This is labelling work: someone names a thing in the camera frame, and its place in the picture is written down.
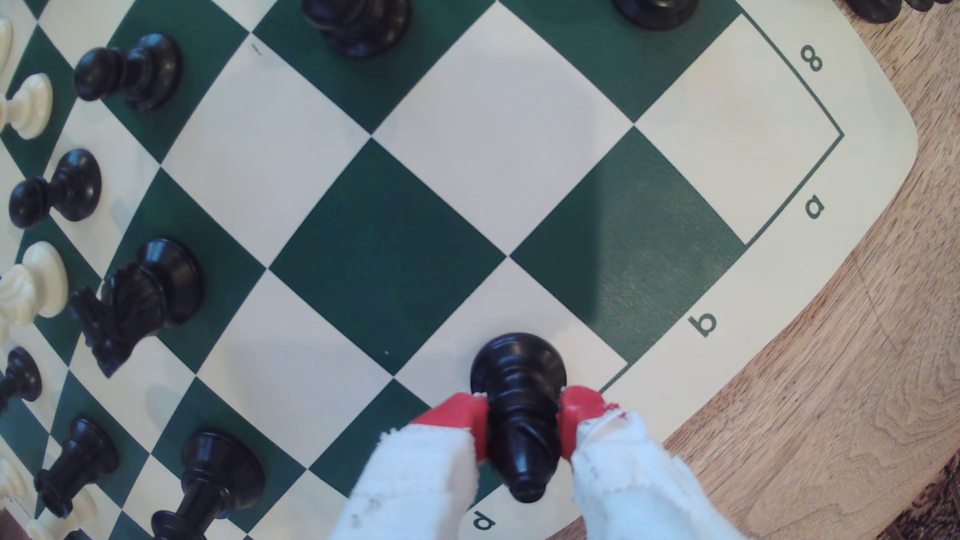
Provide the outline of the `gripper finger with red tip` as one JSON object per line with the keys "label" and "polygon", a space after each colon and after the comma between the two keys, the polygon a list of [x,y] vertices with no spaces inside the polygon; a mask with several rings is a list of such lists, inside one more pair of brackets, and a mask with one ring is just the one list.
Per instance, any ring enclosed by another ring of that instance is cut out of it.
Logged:
{"label": "gripper finger with red tip", "polygon": [[742,539],[637,412],[582,385],[559,398],[561,455],[588,539]]}
{"label": "gripper finger with red tip", "polygon": [[458,392],[383,433],[331,539],[455,539],[486,460],[485,394]]}

